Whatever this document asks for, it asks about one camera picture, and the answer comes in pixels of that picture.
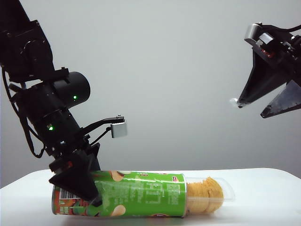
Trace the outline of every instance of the can label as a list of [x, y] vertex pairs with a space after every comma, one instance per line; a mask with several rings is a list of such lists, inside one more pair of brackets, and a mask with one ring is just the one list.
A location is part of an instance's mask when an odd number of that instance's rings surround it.
[[55, 186], [53, 213], [96, 217], [185, 214], [186, 184], [182, 174], [95, 171], [92, 175], [102, 196], [102, 205], [89, 205]]

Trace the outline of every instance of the white table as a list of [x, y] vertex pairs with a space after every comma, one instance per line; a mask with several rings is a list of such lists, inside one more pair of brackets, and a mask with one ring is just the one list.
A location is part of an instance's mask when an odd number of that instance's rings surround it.
[[224, 178], [235, 200], [225, 202], [212, 215], [186, 218], [99, 219], [54, 215], [50, 170], [40, 170], [0, 190], [1, 226], [180, 226], [281, 225], [301, 226], [301, 179], [277, 169], [172, 171], [186, 177]]

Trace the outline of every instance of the white background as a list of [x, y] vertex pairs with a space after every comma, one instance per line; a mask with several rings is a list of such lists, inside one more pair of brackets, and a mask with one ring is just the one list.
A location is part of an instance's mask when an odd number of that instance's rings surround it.
[[[21, 3], [39, 20], [55, 68], [81, 72], [90, 82], [89, 100], [71, 109], [79, 125], [118, 113], [127, 119], [127, 137], [101, 140], [103, 170], [272, 167], [301, 177], [300, 111], [260, 116], [281, 88], [243, 109], [229, 102], [252, 68], [248, 25], [299, 25], [301, 1]], [[52, 160], [31, 155], [1, 84], [1, 186]]]

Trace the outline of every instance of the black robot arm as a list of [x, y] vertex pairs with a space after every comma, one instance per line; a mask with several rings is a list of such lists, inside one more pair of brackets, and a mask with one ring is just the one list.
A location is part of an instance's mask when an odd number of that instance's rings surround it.
[[262, 24], [249, 26], [245, 41], [252, 45], [253, 68], [238, 99], [240, 108], [285, 83], [285, 89], [261, 116], [268, 118], [301, 108], [301, 37], [290, 34], [299, 29], [301, 25], [291, 29]]
[[[91, 170], [100, 170], [99, 143], [89, 144], [89, 132], [110, 123], [113, 137], [126, 135], [124, 117], [100, 120], [81, 128], [69, 108], [90, 96], [87, 79], [67, 68], [55, 70], [52, 52], [37, 20], [30, 21], [18, 0], [0, 0], [0, 63], [8, 98], [23, 127], [31, 152], [40, 158], [44, 150], [55, 158], [49, 167], [55, 175], [49, 180], [94, 205], [102, 203]], [[26, 82], [41, 80], [27, 88]], [[31, 134], [43, 143], [34, 151]]]

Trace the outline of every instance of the black cable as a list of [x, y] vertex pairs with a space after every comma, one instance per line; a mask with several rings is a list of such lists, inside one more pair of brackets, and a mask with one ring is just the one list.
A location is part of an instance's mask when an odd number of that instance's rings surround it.
[[102, 138], [104, 135], [106, 135], [106, 133], [109, 132], [110, 130], [111, 130], [111, 127], [107, 127], [107, 128], [105, 129], [105, 132], [103, 132], [102, 135], [100, 135], [98, 138], [96, 138], [95, 141], [93, 141], [92, 143], [90, 143], [90, 145], [95, 144], [100, 138]]
[[[11, 105], [12, 105], [12, 107], [13, 107], [13, 109], [14, 109], [14, 111], [15, 111], [15, 113], [16, 113], [16, 115], [19, 117], [19, 113], [18, 113], [18, 110], [17, 110], [17, 108], [16, 108], [16, 105], [15, 105], [15, 103], [12, 103], [11, 102], [11, 99], [12, 99], [12, 96], [11, 96], [11, 94], [10, 94], [10, 92], [9, 92], [9, 88], [8, 88], [8, 82], [7, 82], [7, 80], [6, 80], [6, 77], [5, 77], [5, 70], [4, 70], [4, 68], [2, 68], [2, 78], [3, 78], [3, 83], [4, 83], [4, 87], [5, 87], [5, 91], [6, 91], [6, 94], [7, 94], [7, 96], [8, 96], [8, 99], [9, 99], [9, 101], [10, 101], [10, 103], [11, 103]], [[43, 142], [42, 141], [42, 139], [39, 137], [39, 135], [28, 125], [28, 129], [29, 129], [29, 131], [39, 140], [39, 141], [41, 141], [41, 142]]]
[[[31, 153], [36, 157], [36, 158], [41, 158], [45, 149], [46, 149], [46, 145], [45, 143], [41, 140], [41, 138], [38, 136], [38, 134], [28, 125], [28, 122], [27, 122], [27, 118], [26, 116], [24, 116], [23, 114], [21, 114], [17, 108], [16, 108], [16, 105], [15, 103], [12, 103], [11, 102], [11, 99], [12, 99], [12, 96], [9, 92], [9, 88], [8, 88], [8, 82], [6, 80], [6, 76], [5, 76], [5, 70], [4, 68], [2, 67], [2, 78], [3, 78], [3, 83], [4, 83], [4, 88], [5, 88], [5, 91], [6, 91], [6, 94], [8, 96], [8, 99], [16, 113], [16, 115], [18, 116], [19, 120], [20, 120], [20, 123], [22, 125], [22, 128], [23, 128], [23, 131], [24, 131], [24, 134], [25, 134], [25, 137], [26, 137], [26, 141], [27, 141], [27, 144], [29, 146], [29, 149], [31, 151]], [[30, 133], [31, 132], [38, 140], [40, 140], [42, 143], [43, 143], [43, 148], [41, 149], [41, 152], [39, 154], [36, 154], [34, 152], [34, 146], [33, 146], [33, 143], [32, 143], [32, 139], [31, 139], [31, 136], [30, 136]]]

